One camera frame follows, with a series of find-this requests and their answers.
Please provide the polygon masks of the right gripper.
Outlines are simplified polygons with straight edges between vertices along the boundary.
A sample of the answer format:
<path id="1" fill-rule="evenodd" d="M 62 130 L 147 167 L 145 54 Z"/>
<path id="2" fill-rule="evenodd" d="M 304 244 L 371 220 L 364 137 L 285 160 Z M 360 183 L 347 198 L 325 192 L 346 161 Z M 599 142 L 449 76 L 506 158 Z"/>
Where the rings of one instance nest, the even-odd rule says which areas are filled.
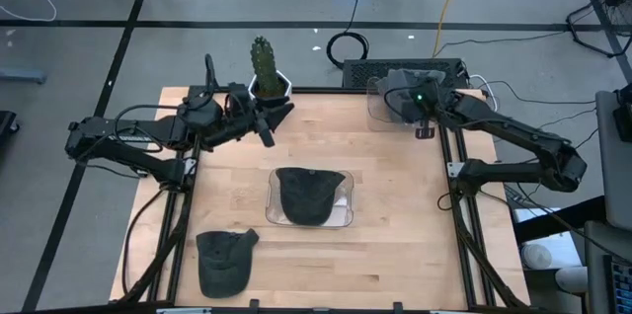
<path id="1" fill-rule="evenodd" d="M 417 139 L 433 139 L 435 125 L 442 113 L 441 88 L 435 79 L 426 79 L 421 84 L 411 87 L 408 91 L 414 111 L 411 121 L 419 121 L 416 128 Z"/>

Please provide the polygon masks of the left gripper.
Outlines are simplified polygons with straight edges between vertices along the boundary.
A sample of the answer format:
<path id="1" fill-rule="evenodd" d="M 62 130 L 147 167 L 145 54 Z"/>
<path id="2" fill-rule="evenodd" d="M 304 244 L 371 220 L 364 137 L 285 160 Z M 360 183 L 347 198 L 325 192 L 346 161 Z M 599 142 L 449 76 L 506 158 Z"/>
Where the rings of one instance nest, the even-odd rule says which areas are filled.
<path id="1" fill-rule="evenodd" d="M 258 133 L 266 147 L 273 147 L 273 133 L 294 109 L 287 96 L 258 97 L 244 84 L 229 85 L 229 107 L 224 139 L 239 139 L 249 132 Z"/>

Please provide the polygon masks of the dark charcoal baseball cap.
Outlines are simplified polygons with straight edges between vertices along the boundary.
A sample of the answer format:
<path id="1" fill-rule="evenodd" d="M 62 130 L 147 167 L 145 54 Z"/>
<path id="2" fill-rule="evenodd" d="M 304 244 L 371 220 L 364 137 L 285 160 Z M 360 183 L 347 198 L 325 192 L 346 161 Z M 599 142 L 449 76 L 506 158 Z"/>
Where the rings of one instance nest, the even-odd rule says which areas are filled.
<path id="1" fill-rule="evenodd" d="M 337 187 L 346 176 L 328 170 L 286 167 L 275 170 L 280 205 L 294 224 L 320 226 L 333 210 Z"/>
<path id="2" fill-rule="evenodd" d="M 248 285 L 259 235 L 208 231 L 197 235 L 197 271 L 201 293 L 208 298 L 235 296 Z"/>

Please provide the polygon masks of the clear plastic tray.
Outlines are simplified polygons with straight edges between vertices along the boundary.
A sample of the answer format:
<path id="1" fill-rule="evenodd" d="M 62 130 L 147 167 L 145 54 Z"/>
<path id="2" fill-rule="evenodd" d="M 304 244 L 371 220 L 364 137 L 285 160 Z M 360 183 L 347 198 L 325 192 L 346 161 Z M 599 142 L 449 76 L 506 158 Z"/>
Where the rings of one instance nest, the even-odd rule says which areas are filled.
<path id="1" fill-rule="evenodd" d="M 354 220 L 354 187 L 355 180 L 352 174 L 346 171 L 340 172 L 346 176 L 345 180 L 337 187 L 335 203 L 329 219 L 320 226 L 302 226 L 292 223 L 284 215 L 279 198 L 279 180 L 275 174 L 276 168 L 269 176 L 269 193 L 265 210 L 266 220 L 272 224 L 289 227 L 338 229 L 352 224 Z"/>
<path id="2" fill-rule="evenodd" d="M 386 77 L 372 77 L 368 80 L 366 86 L 366 105 L 367 105 L 367 114 L 368 114 L 368 126 L 373 131 L 405 131 L 405 130 L 416 130 L 419 125 L 419 121 L 413 121 L 411 123 L 400 123 L 394 122 L 391 120 L 390 115 L 383 104 L 382 98 L 379 96 L 377 92 L 377 83 L 379 80 L 385 79 Z M 413 112 L 412 108 L 413 104 L 411 101 L 410 104 L 410 112 Z"/>

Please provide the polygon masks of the green cactus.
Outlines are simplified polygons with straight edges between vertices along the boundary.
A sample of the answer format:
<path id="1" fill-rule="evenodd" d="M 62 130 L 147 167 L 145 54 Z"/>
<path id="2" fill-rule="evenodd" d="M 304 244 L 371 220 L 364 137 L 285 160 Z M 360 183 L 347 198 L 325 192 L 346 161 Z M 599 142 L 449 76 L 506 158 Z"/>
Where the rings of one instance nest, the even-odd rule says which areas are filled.
<path id="1" fill-rule="evenodd" d="M 284 85 L 277 77 L 274 50 L 270 42 L 263 36 L 256 37 L 250 53 L 256 75 L 255 95 L 262 98 L 282 97 Z"/>

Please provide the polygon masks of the black computer case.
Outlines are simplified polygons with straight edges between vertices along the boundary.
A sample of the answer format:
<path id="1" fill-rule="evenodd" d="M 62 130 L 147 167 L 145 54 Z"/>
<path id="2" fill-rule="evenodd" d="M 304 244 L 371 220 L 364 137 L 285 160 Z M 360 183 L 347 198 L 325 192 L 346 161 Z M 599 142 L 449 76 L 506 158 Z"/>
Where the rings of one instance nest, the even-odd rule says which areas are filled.
<path id="1" fill-rule="evenodd" d="M 437 70 L 445 73 L 442 86 L 466 88 L 469 74 L 465 63 L 460 58 L 428 58 L 428 59 L 348 59 L 344 62 L 344 88 L 359 89 L 367 86 L 372 77 L 385 77 L 389 70 L 419 69 Z"/>

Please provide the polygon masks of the black diagonal beam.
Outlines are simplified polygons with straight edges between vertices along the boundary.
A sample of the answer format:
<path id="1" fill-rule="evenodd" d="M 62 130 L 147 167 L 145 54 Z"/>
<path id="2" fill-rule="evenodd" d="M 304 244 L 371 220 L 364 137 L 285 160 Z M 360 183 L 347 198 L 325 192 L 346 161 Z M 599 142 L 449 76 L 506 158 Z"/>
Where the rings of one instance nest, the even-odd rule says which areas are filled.
<path id="1" fill-rule="evenodd" d="M 582 229 L 588 221 L 605 221 L 605 197 L 597 196 L 577 204 L 517 223 L 514 235 L 518 243 L 548 237 L 573 229 Z"/>

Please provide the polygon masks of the white cup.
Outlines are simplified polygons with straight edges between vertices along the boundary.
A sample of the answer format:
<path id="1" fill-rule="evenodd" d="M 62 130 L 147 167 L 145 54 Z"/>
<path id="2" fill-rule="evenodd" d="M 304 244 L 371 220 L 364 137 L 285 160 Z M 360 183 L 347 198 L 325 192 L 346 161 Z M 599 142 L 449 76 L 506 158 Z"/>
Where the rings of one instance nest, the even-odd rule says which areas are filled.
<path id="1" fill-rule="evenodd" d="M 549 250 L 539 244 L 527 244 L 520 249 L 522 263 L 530 270 L 547 270 L 552 265 Z"/>

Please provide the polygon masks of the grey desk panel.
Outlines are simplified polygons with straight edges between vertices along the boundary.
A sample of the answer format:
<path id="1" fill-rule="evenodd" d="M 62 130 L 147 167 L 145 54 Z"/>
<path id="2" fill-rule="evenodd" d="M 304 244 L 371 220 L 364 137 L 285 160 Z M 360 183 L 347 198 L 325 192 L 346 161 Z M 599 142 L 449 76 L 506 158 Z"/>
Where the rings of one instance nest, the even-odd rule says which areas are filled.
<path id="1" fill-rule="evenodd" d="M 611 225 L 632 231 L 632 143 L 618 135 L 613 116 L 619 107 L 616 95 L 599 91 L 595 101 L 606 218 Z"/>

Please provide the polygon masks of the black box on desk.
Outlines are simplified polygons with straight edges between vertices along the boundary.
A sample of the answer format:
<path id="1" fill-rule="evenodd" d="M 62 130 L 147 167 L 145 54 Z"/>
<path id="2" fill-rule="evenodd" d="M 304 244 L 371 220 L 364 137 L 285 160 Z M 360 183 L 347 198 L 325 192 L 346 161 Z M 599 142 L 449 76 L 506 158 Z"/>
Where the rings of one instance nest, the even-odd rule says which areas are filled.
<path id="1" fill-rule="evenodd" d="M 612 112 L 619 138 L 632 143 L 632 82 L 614 92 L 618 107 Z"/>

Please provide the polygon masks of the white cylinder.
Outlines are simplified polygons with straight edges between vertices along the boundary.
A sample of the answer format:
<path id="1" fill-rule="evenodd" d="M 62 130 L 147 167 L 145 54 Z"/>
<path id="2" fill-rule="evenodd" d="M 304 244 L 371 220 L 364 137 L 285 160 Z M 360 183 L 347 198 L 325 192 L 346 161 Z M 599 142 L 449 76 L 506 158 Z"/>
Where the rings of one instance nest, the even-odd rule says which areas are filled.
<path id="1" fill-rule="evenodd" d="M 587 267 L 563 268 L 555 273 L 555 281 L 559 288 L 572 294 L 581 294 L 589 290 Z"/>

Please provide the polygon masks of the keyboard with blue keys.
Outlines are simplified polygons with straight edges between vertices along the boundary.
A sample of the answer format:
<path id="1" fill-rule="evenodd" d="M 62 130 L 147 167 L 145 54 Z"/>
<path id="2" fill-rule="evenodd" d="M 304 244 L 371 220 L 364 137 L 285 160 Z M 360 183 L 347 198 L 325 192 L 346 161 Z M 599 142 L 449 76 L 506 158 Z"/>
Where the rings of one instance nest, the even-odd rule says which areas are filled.
<path id="1" fill-rule="evenodd" d="M 632 314 L 632 264 L 604 256 L 609 314 Z"/>

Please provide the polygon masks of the blue-grey metal bar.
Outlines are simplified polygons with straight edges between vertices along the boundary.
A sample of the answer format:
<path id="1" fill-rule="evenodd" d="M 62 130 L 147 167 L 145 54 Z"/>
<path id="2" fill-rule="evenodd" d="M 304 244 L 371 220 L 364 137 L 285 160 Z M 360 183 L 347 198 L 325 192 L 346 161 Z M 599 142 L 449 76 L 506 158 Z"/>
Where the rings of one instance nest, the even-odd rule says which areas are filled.
<path id="1" fill-rule="evenodd" d="M 0 67 L 0 80 L 43 84 L 46 81 L 46 74 L 37 69 Z"/>

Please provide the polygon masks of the black caster base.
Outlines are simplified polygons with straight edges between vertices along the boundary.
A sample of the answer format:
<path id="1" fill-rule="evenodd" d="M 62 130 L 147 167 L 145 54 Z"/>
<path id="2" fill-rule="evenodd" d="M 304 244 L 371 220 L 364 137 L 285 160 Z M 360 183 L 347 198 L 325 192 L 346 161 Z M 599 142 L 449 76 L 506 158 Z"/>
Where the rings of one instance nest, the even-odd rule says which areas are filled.
<path id="1" fill-rule="evenodd" d="M 0 135 L 16 133 L 20 130 L 17 115 L 10 111 L 0 111 Z"/>

